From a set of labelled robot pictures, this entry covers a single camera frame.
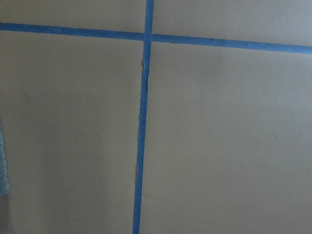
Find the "white hand brush black bristles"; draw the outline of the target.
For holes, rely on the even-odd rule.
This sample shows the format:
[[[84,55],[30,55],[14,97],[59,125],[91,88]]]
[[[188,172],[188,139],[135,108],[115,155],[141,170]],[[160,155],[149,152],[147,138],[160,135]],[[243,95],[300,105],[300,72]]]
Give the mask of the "white hand brush black bristles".
[[[10,191],[7,161],[5,156],[5,144],[2,132],[2,125],[0,126],[0,196],[8,194]]]

